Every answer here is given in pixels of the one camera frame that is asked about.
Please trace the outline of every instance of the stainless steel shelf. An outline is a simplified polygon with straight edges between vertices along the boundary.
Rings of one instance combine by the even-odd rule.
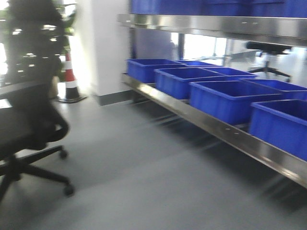
[[[239,128],[224,123],[148,84],[123,74],[123,81],[137,93],[190,121],[243,153],[307,188],[307,162]]]
[[[307,46],[305,18],[119,14],[118,22],[131,28]]]

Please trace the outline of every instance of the blue storage crate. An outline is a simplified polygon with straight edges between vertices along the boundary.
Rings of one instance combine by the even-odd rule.
[[[252,75],[244,76],[244,79],[248,79],[248,78],[253,79],[254,76]],[[202,81],[239,81],[241,79],[242,79],[242,76],[218,76],[218,77],[207,77]]]
[[[128,75],[144,83],[154,83],[154,70],[179,68],[185,64],[167,59],[128,59]]]
[[[282,94],[282,99],[307,99],[307,88],[293,85],[280,80],[271,79],[246,79],[244,81],[252,82],[255,84],[265,85],[277,89]]]
[[[286,0],[253,0],[251,16],[284,17]]]
[[[201,68],[156,69],[155,72],[156,88],[177,99],[189,98],[189,82],[222,75]]]
[[[237,69],[227,68],[227,67],[220,67],[220,68],[206,68],[210,71],[222,73],[226,76],[238,76],[239,78],[256,78],[257,75],[249,72],[240,71]]]
[[[203,15],[250,16],[250,0],[204,0]]]
[[[179,61],[190,67],[222,67],[215,64],[210,64],[202,61]]]
[[[250,134],[307,161],[307,102],[253,103]]]
[[[192,82],[190,105],[231,125],[250,121],[252,102],[279,100],[277,90],[243,81]]]
[[[307,18],[306,0],[286,0],[285,17]]]
[[[201,0],[131,0],[131,13],[200,15]]]

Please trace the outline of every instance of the traffic cone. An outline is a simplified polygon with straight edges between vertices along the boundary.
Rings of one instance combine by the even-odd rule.
[[[77,82],[71,67],[71,55],[70,52],[67,51],[65,55],[65,85],[66,85],[66,93],[64,98],[59,98],[59,102],[65,103],[76,103],[85,98],[86,95],[80,95]]]

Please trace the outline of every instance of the black chair in background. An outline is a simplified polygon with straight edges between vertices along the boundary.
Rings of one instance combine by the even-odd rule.
[[[268,78],[268,73],[274,73],[275,75],[280,75],[284,77],[288,77],[288,82],[291,80],[291,76],[285,73],[282,73],[278,71],[277,69],[270,67],[270,60],[272,56],[276,55],[286,55],[284,53],[285,50],[291,49],[291,46],[281,46],[281,45],[273,45],[273,44],[267,44],[267,43],[258,43],[258,42],[247,42],[246,44],[247,49],[256,49],[261,50],[262,53],[266,53],[266,60],[265,60],[265,66],[259,69],[254,69],[249,71],[250,73],[257,73],[257,72],[264,72],[266,77]]]

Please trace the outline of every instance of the chair base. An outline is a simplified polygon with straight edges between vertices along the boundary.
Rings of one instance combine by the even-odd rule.
[[[278,71],[277,69],[267,67],[267,66],[265,66],[263,68],[259,68],[259,69],[254,69],[254,70],[251,70],[249,72],[250,73],[264,72],[267,78],[269,77],[268,73],[274,73],[276,76],[280,75],[280,76],[288,77],[289,79],[287,80],[287,82],[290,82],[290,80],[291,80],[290,75],[282,73],[282,72]]]
[[[12,155],[5,159],[5,163],[0,165],[0,176],[4,175],[0,184],[0,202],[3,200],[10,184],[14,181],[19,181],[21,179],[22,173],[64,183],[64,194],[66,196],[73,195],[74,188],[71,185],[68,177],[30,165],[31,163],[47,157],[55,152],[59,152],[59,155],[62,159],[67,157],[67,152],[63,149],[63,146],[57,146],[26,157],[16,158],[15,155]]]

